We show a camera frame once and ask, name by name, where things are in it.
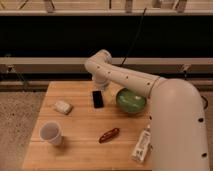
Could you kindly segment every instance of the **black background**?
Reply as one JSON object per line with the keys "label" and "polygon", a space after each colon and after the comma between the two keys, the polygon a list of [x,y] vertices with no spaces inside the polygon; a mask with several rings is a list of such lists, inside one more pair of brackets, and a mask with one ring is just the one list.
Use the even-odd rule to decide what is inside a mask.
{"label": "black background", "polygon": [[[140,16],[1,16],[0,56],[123,57]],[[212,57],[212,16],[145,16],[129,57]]]}

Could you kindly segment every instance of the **green bowl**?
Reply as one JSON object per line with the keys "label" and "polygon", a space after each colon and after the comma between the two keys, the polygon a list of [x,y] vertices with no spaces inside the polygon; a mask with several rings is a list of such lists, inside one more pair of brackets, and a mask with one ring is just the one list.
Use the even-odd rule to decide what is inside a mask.
{"label": "green bowl", "polygon": [[145,108],[146,98],[123,88],[116,95],[116,104],[125,113],[137,114]]}

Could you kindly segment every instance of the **red pepper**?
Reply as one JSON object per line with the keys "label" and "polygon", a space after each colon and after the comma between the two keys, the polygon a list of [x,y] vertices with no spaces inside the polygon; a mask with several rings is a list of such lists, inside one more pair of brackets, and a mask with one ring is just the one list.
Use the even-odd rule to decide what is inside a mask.
{"label": "red pepper", "polygon": [[103,142],[106,142],[108,140],[111,140],[112,138],[116,137],[119,134],[119,132],[120,132],[119,128],[114,128],[114,129],[106,132],[99,139],[99,143],[103,143]]}

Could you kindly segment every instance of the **wooden tabletop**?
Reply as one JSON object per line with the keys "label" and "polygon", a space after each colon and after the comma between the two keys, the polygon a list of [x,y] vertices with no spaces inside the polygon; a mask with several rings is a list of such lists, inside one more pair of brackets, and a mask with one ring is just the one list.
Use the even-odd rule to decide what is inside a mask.
{"label": "wooden tabletop", "polygon": [[[151,170],[150,154],[141,165],[132,160],[131,153],[141,131],[149,123],[147,108],[129,117],[115,104],[122,87],[111,83],[103,93],[105,107],[93,108],[91,81],[51,82],[23,163],[23,171],[85,171],[85,170]],[[65,100],[74,108],[65,116],[53,108],[57,100]],[[62,128],[60,147],[42,142],[39,129],[47,121],[57,121]],[[99,144],[105,132],[120,128],[118,137]]]}

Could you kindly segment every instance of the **paper cup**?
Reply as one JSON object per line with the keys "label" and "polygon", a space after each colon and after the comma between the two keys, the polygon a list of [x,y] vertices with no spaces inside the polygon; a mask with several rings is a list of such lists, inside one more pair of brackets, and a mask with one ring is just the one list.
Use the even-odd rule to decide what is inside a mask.
{"label": "paper cup", "polygon": [[62,142],[60,125],[54,121],[45,123],[40,129],[40,138],[54,146],[60,145]]}

